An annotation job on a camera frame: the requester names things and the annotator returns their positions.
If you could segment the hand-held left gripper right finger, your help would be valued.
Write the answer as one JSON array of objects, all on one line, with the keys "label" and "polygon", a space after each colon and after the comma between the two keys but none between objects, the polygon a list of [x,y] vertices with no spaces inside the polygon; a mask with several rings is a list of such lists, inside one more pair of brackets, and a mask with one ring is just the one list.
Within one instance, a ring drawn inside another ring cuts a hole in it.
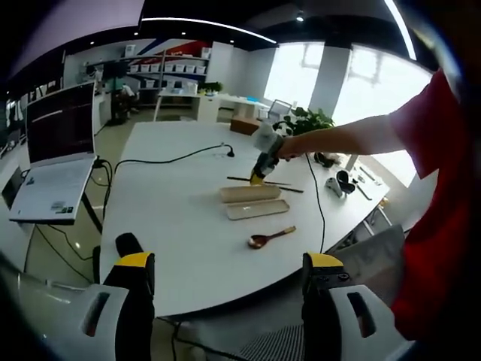
[{"label": "hand-held left gripper right finger", "polygon": [[390,309],[365,285],[352,285],[343,263],[303,255],[305,360],[385,360],[393,351]]}]

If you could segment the person's right hand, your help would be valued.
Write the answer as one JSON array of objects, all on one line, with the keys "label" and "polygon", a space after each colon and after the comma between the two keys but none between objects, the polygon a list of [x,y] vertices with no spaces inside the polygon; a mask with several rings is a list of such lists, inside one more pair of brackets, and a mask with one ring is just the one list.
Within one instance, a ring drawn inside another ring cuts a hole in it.
[{"label": "person's right hand", "polygon": [[300,157],[302,154],[303,151],[297,137],[284,138],[282,146],[277,151],[277,157],[287,162]]}]

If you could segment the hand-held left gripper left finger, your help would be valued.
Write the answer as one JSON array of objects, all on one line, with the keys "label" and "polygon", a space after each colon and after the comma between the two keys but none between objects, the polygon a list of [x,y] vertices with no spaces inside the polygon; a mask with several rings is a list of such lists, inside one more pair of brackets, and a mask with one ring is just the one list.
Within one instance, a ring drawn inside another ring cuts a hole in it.
[{"label": "hand-held left gripper left finger", "polygon": [[80,298],[76,360],[150,360],[155,255],[121,251],[104,283]]}]

